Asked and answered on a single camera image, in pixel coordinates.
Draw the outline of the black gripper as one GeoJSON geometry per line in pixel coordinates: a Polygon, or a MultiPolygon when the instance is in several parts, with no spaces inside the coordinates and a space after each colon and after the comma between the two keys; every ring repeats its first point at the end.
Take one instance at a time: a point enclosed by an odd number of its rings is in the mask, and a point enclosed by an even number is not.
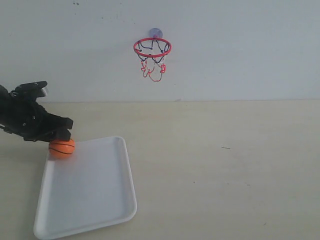
{"type": "Polygon", "coordinates": [[[48,113],[31,97],[12,97],[11,91],[0,87],[0,128],[23,138],[24,141],[69,141],[74,121],[48,113]]]}

